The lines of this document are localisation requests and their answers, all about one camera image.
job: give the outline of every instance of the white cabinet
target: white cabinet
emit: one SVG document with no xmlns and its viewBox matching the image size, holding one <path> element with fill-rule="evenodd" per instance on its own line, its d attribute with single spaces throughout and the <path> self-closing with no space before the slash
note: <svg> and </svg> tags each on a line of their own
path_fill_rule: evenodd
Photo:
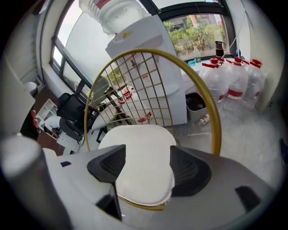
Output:
<svg viewBox="0 0 288 230">
<path fill-rule="evenodd" d="M 57 106 L 50 99 L 48 99 L 36 115 L 36 119 L 39 123 L 39 128 L 43 132 L 45 121 L 51 116 L 57 116 Z M 56 140 L 56 137 L 54 135 L 48 135 Z"/>
</svg>

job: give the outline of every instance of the window frame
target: window frame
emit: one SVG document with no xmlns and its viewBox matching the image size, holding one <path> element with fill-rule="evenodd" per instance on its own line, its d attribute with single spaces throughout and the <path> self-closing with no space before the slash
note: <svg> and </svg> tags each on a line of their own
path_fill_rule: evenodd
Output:
<svg viewBox="0 0 288 230">
<path fill-rule="evenodd" d="M 231 45 L 233 40 L 236 37 L 232 17 L 228 8 L 228 5 L 226 4 L 225 0 L 219 0 L 218 3 L 215 2 L 188 2 L 188 3 L 181 3 L 181 4 L 175 4 L 171 6 L 167 6 L 165 8 L 158 9 L 157 6 L 154 4 L 152 0 L 139 0 L 142 5 L 147 9 L 147 11 L 153 16 L 158 14 L 160 19 L 164 22 L 169 19 L 181 17 L 181 16 L 187 16 L 191 14 L 220 14 L 223 17 L 224 24 L 226 27 L 226 32 L 228 36 L 229 44 Z M 81 95 L 84 100 L 87 100 L 87 96 L 85 94 L 82 94 L 82 89 L 85 85 L 87 85 L 89 88 L 92 87 L 92 83 L 89 81 L 89 78 L 86 76 L 86 74 L 77 66 L 76 62 L 73 60 L 71 55 L 68 53 L 64 45 L 61 43 L 61 41 L 58 38 L 58 33 L 61 28 L 61 25 L 63 23 L 63 20 L 70 9 L 71 5 L 73 4 L 74 0 L 68 0 L 67 4 L 65 5 L 62 14 L 60 15 L 58 24 L 56 26 L 54 36 L 52 37 L 52 49 L 51 49 L 51 55 L 50 55 L 50 65 L 52 66 L 53 70 L 56 72 L 56 74 L 61 78 L 61 80 L 77 95 Z M 54 49 L 55 47 L 58 48 L 59 52 L 62 55 L 61 65 L 59 65 L 56 60 L 54 59 Z M 225 55 L 225 58 L 231 58 L 236 54 L 236 43 L 234 43 L 230 50 L 229 54 Z M 202 57 L 202 60 L 207 60 L 210 58 L 215 57 L 215 55 L 211 56 L 204 56 Z M 63 80 L 63 72 L 65 63 L 68 63 L 70 67 L 75 71 L 75 73 L 80 77 L 81 81 L 78 84 L 78 87 L 76 90 L 71 88 L 67 84 L 65 80 Z"/>
</svg>

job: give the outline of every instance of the blue container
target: blue container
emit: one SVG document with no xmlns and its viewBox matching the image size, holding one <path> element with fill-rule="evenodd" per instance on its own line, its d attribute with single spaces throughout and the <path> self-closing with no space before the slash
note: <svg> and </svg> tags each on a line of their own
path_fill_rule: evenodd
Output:
<svg viewBox="0 0 288 230">
<path fill-rule="evenodd" d="M 196 60 L 195 60 L 195 58 L 192 59 L 191 61 L 189 61 L 189 62 L 188 62 L 188 65 L 189 65 L 190 67 L 195 66 L 195 65 L 196 65 Z"/>
</svg>

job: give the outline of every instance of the water bottle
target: water bottle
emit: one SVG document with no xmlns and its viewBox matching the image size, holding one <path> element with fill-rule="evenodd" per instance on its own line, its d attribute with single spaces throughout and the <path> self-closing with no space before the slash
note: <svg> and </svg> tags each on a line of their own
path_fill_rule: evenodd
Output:
<svg viewBox="0 0 288 230">
<path fill-rule="evenodd" d="M 200 51 L 197 48 L 197 46 L 194 46 L 194 50 L 192 52 L 192 56 L 195 58 L 196 62 L 199 63 L 201 62 L 201 57 L 200 57 Z"/>
<path fill-rule="evenodd" d="M 248 86 L 242 99 L 242 105 L 252 110 L 264 88 L 265 75 L 261 70 L 261 62 L 256 59 L 253 59 L 250 65 L 246 65 L 245 69 L 248 74 Z"/>
<path fill-rule="evenodd" d="M 241 59 L 236 57 L 231 68 L 227 69 L 231 83 L 226 94 L 227 100 L 224 104 L 226 110 L 235 111 L 240 109 L 241 99 L 246 92 L 248 85 L 248 74 L 241 64 Z"/>
<path fill-rule="evenodd" d="M 225 70 L 218 65 L 217 58 L 211 58 L 210 64 L 202 63 L 202 69 L 199 76 L 208 87 L 218 110 L 223 108 L 223 101 L 228 92 L 228 84 Z"/>
<path fill-rule="evenodd" d="M 108 35 L 120 33 L 149 16 L 136 0 L 79 0 L 79 7 L 98 21 Z"/>
</svg>

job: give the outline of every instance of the black chair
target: black chair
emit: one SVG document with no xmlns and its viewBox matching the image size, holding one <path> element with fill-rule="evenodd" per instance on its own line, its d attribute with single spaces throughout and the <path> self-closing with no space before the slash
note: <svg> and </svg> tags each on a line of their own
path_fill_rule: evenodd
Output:
<svg viewBox="0 0 288 230">
<path fill-rule="evenodd" d="M 73 125 L 75 125 L 75 127 L 84 133 L 84 116 L 86 104 L 76 94 L 62 94 L 58 99 L 57 107 L 57 116 L 72 121 Z M 92 128 L 92 125 L 98 116 L 98 110 L 89 107 L 87 116 L 87 130 Z M 101 129 L 99 133 L 102 132 L 107 133 L 106 127 Z"/>
</svg>

